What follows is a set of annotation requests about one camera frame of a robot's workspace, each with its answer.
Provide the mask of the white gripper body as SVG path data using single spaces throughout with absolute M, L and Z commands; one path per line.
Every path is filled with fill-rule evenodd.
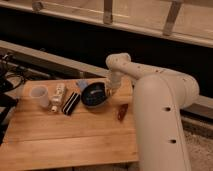
M 117 90 L 121 86 L 122 76 L 121 72 L 110 70 L 107 76 L 107 87 L 111 90 Z

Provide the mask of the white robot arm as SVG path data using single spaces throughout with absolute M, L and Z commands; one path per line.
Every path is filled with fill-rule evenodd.
M 127 53 L 109 55 L 106 65 L 112 92 L 120 87 L 124 75 L 134 80 L 133 115 L 141 171 L 191 171 L 180 110 L 198 98 L 196 79 L 134 63 Z

